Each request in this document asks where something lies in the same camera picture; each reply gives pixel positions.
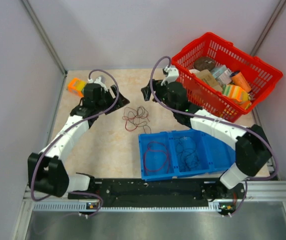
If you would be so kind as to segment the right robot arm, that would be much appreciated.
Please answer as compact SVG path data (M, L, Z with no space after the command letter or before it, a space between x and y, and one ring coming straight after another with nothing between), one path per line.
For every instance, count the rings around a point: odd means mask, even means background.
M211 201L218 195L222 198L229 197L234 192L234 187L246 180L267 179L257 176L273 156L273 150L262 127L257 124L245 127L215 117L204 108L190 102L187 90L177 81L167 83L152 79L141 92L145 101L153 100L171 111L179 124L206 133L235 150L235 162L211 188L214 190L209 195Z

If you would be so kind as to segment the aluminium corner post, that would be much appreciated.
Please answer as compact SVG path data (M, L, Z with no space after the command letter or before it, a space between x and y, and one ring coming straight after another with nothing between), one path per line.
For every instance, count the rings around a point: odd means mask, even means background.
M264 40L268 36L269 32L273 28L275 22L277 21L278 17L281 15L281 13L285 9L285 7L286 7L286 0L279 0L274 11L273 11L273 13L269 17L265 27L263 28L260 36L258 37L255 45L253 46L252 50L250 51L250 56L254 57L257 55L257 52L261 48Z
M48 37L48 34L46 33L41 21L39 20L38 16L36 15L31 3L28 0L20 0L20 3L22 4L23 8L26 10L27 15L30 17L33 25L36 28L36 31L38 32L38 35L40 39L45 44L45 47L47 51L49 52L50 56L52 57L54 63L60 70L60 72L67 76L67 70L65 69L62 61L60 60L50 38Z

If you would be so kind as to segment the left aluminium corner post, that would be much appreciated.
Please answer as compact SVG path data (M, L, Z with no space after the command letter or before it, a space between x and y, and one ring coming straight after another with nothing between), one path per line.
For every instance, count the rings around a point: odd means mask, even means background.
M52 57L54 63L60 70L60 72L67 76L67 70L65 69L62 61L60 60L50 38L48 37L48 34L46 33L41 21L39 20L38 16L36 15L31 3L28 0L20 0L20 3L22 4L23 8L26 10L27 15L30 17L33 25L36 28L36 31L38 32L38 35L40 39L45 44L45 47L47 51L49 52L50 56Z

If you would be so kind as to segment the red plastic shopping basket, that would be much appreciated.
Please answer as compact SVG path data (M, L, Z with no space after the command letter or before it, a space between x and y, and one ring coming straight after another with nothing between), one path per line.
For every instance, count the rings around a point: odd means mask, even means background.
M283 73L207 32L172 57L188 99L235 122L273 91Z

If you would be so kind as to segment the orange striped sponge block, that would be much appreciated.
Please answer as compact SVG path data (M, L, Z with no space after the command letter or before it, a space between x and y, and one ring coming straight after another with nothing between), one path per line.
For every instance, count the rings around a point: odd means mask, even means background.
M83 97L83 89L86 84L86 81L73 78L72 81L67 85L67 91L79 97Z

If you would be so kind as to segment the right aluminium corner post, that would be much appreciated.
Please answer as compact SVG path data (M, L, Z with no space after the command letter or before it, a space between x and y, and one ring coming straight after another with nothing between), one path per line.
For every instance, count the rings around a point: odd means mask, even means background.
M255 45L253 46L252 50L250 51L250 56L254 57L257 55L257 52L261 48L264 40L268 36L269 32L273 28L275 22L277 21L278 17L281 15L281 13L285 9L285 7L286 7L286 0L279 0L274 11L273 11L273 13L269 17L265 27L263 28L260 36L258 37Z

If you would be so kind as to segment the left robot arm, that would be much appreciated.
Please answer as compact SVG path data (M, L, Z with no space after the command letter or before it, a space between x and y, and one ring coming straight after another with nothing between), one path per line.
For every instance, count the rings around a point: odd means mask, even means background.
M87 174L68 175L64 162L78 142L101 114L110 114L129 100L120 92L117 84L110 89L99 81L85 85L83 97L74 107L56 137L40 153L28 157L28 184L32 192L62 197L67 192L79 191L85 198L96 194L96 186Z

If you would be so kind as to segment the brown cardboard box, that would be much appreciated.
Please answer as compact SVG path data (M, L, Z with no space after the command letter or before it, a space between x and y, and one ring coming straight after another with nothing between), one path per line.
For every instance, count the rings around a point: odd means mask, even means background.
M220 86L218 81L213 77L209 70L205 69L196 74L196 77L199 78L201 81L206 83L212 89L222 92L223 88Z

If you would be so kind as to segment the striped colourful sponge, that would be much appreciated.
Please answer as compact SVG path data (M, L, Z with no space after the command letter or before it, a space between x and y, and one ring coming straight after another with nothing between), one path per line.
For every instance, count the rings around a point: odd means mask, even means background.
M250 94L240 86L233 84L226 85L222 94L245 110L252 105Z

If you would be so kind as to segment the orange cylindrical can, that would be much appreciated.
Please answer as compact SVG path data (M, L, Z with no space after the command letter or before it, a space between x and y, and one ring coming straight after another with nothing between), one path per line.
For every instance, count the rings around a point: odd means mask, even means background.
M231 73L230 78L235 85L241 87L247 93L250 93L252 91L252 88L250 87L249 83L239 70Z

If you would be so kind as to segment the blue three-compartment plastic tray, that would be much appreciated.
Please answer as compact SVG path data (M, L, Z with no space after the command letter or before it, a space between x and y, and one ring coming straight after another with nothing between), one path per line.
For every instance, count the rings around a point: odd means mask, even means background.
M235 162L226 143L199 130L140 134L141 178L147 182L222 173Z

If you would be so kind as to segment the pale blue packet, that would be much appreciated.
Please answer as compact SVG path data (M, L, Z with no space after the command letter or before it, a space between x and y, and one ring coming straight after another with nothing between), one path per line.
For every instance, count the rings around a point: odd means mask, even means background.
M215 67L210 71L210 73L222 87L224 87L225 85L229 85L232 82L230 78L232 71L225 65Z

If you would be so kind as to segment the brown round lid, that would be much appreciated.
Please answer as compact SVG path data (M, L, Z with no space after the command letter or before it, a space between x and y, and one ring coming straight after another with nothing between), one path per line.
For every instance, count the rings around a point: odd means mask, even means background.
M216 65L216 61L210 57L203 56L194 61L193 67L196 70L203 71L209 70L211 71Z

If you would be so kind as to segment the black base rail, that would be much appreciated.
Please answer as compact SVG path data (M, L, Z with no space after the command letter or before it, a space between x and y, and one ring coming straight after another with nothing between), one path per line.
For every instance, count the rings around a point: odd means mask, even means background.
M227 189L216 178L176 178L144 181L139 178L94 178L87 190L69 193L71 200L103 199L106 208L206 207L215 200L234 203L244 196L242 183Z

